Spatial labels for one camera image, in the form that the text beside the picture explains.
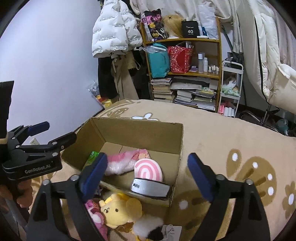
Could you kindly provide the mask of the left hand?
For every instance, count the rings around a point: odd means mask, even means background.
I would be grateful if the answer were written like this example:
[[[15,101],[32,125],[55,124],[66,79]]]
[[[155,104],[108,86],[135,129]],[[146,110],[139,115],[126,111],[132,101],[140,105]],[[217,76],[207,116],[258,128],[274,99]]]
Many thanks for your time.
[[[18,184],[18,191],[20,195],[17,197],[16,202],[21,208],[28,208],[33,202],[33,189],[32,180],[22,181]],[[7,186],[1,185],[1,209],[8,210],[7,200],[13,200],[13,195],[8,190]]]

